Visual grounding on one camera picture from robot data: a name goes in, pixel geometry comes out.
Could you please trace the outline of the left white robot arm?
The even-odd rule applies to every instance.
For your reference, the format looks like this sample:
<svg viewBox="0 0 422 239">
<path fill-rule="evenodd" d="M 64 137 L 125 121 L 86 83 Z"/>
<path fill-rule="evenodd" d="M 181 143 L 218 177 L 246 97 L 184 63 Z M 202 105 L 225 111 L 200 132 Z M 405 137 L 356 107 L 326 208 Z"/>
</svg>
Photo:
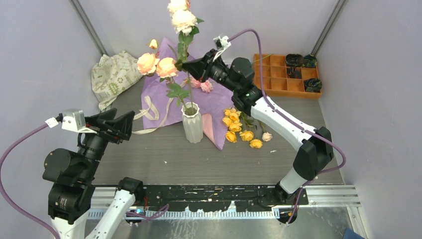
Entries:
<svg viewBox="0 0 422 239">
<path fill-rule="evenodd" d="M 81 110 L 59 115 L 62 129 L 78 133 L 78 152 L 57 148 L 44 161 L 44 180 L 53 182 L 48 215 L 59 239 L 85 238 L 85 225 L 95 191 L 92 181 L 108 143 L 119 144 L 132 134 L 134 111 L 116 117 L 112 108 L 86 117 Z"/>
</svg>

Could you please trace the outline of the cream printed ribbon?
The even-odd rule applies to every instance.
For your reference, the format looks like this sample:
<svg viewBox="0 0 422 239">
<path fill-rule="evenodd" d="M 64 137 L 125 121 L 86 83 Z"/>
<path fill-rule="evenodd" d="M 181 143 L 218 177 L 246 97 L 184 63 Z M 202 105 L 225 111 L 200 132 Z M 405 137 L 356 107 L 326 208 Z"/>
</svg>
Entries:
<svg viewBox="0 0 422 239">
<path fill-rule="evenodd" d="M 160 127 L 171 125 L 182 120 L 181 107 L 177 98 L 167 96 L 166 82 L 159 78 L 147 78 L 141 93 L 142 109 L 134 120 L 142 120 L 143 129 L 133 131 L 141 135 L 152 133 Z"/>
</svg>

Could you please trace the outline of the pink peony flower stem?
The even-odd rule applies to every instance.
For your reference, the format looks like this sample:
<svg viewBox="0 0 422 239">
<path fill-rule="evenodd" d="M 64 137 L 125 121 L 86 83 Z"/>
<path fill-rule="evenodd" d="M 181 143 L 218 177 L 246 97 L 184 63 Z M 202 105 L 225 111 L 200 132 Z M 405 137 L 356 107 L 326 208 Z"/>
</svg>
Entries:
<svg viewBox="0 0 422 239">
<path fill-rule="evenodd" d="M 191 87 L 194 89 L 201 89 L 205 93 L 210 93 L 213 91 L 213 85 L 209 80 L 206 80 L 205 82 L 200 82 L 193 77 L 190 77 L 190 84 Z"/>
</svg>

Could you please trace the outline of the peach rose flower stem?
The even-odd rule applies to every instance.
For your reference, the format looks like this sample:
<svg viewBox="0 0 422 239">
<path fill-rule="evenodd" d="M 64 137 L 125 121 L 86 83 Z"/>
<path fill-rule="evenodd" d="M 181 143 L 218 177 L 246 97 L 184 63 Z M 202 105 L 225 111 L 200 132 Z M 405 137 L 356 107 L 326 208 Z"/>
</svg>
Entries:
<svg viewBox="0 0 422 239">
<path fill-rule="evenodd" d="M 183 63 L 188 56 L 189 44 L 181 41 L 178 43 L 178 53 L 176 58 L 165 57 L 160 59 L 159 53 L 144 53 L 136 60 L 136 66 L 139 73 L 143 76 L 157 75 L 160 82 L 166 82 L 168 88 L 166 96 L 170 99 L 176 99 L 176 104 L 179 107 L 182 105 L 182 112 L 188 116 L 194 115 L 197 110 L 191 104 L 187 104 L 186 98 L 191 96 L 191 91 L 184 89 L 181 84 L 175 81 L 181 71 L 181 63 Z"/>
</svg>

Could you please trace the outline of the purple pink wrapping paper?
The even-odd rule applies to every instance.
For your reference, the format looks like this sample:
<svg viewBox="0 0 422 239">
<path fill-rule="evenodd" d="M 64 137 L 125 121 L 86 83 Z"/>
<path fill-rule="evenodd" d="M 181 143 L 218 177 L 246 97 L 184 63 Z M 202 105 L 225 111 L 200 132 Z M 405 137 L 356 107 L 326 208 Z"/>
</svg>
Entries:
<svg viewBox="0 0 422 239">
<path fill-rule="evenodd" d="M 154 75 L 153 77 L 146 77 L 143 81 L 143 90 L 141 93 L 142 108 L 148 108 L 148 104 L 144 100 L 148 96 L 159 113 L 158 120 L 143 118 L 143 127 L 145 129 L 157 128 L 165 115 L 167 115 L 167 119 L 163 123 L 163 126 L 168 126 L 182 120 L 181 107 L 177 106 L 175 100 L 167 107 L 169 101 L 169 98 L 166 96 L 168 88 L 165 82 L 159 82 L 159 80 L 160 78 Z M 224 110 L 233 107 L 231 101 L 233 93 L 211 79 L 209 82 L 211 82 L 213 87 L 210 93 L 193 88 L 193 102 L 199 106 L 200 114 L 205 117 L 205 135 L 219 150 L 222 150 L 227 132 L 227 126 L 223 123 L 222 118 L 224 117 Z"/>
</svg>

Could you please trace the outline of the pink white flower spray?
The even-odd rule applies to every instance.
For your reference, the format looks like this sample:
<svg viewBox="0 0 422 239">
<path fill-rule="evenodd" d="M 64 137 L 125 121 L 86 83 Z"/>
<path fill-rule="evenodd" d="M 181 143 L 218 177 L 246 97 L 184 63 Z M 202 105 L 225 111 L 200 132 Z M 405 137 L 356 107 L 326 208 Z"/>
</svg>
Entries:
<svg viewBox="0 0 422 239">
<path fill-rule="evenodd" d="M 193 42 L 194 35 L 199 33 L 197 25 L 202 22 L 190 11 L 188 0 L 171 0 L 167 10 L 171 17 L 171 23 L 178 34 L 177 55 L 175 67 L 179 73 L 183 72 L 182 64 L 188 61 L 188 48 Z M 197 110 L 193 106 L 192 90 L 177 86 L 173 77 L 167 84 L 169 91 L 167 96 L 175 98 L 177 106 L 182 105 L 182 112 L 188 116 L 194 115 Z"/>
</svg>

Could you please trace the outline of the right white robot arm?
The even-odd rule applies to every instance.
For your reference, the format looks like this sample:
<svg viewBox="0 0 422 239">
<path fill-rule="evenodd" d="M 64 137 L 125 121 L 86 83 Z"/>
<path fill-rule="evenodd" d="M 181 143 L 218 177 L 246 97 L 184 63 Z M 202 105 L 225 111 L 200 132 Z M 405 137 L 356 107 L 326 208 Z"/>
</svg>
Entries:
<svg viewBox="0 0 422 239">
<path fill-rule="evenodd" d="M 255 72 L 248 59 L 238 57 L 227 66 L 212 49 L 201 59 L 182 63 L 182 69 L 200 82 L 211 78 L 231 90 L 231 100 L 238 110 L 269 126 L 297 151 L 292 169 L 276 185 L 281 204 L 291 203 L 296 191 L 333 159 L 330 131 L 309 126 L 278 107 L 253 83 Z"/>
</svg>

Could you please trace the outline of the small pale pink rosebud stem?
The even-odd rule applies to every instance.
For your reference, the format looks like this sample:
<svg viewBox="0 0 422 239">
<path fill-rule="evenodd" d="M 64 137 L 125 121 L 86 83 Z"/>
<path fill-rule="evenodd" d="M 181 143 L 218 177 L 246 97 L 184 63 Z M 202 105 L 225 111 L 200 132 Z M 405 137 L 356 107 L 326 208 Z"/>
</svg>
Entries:
<svg viewBox="0 0 422 239">
<path fill-rule="evenodd" d="M 260 126 L 261 126 L 262 131 L 263 131 L 263 133 L 262 133 L 262 140 L 263 140 L 264 142 L 268 142 L 268 141 L 270 141 L 270 140 L 273 138 L 272 134 L 271 134 L 271 133 L 269 133 L 269 132 L 266 130 L 266 125 L 265 125 L 263 122 L 260 122 Z"/>
</svg>

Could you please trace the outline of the yellow rose flower spray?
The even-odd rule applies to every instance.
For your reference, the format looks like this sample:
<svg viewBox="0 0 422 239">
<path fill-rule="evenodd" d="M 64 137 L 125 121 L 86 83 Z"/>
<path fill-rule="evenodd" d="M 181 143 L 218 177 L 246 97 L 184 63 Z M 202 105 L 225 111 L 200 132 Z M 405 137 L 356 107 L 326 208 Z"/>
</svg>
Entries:
<svg viewBox="0 0 422 239">
<path fill-rule="evenodd" d="M 227 127 L 225 138 L 231 143 L 241 140 L 248 142 L 251 148 L 261 148 L 264 132 L 264 124 L 259 120 L 248 116 L 236 108 L 223 110 L 223 124 Z"/>
</svg>

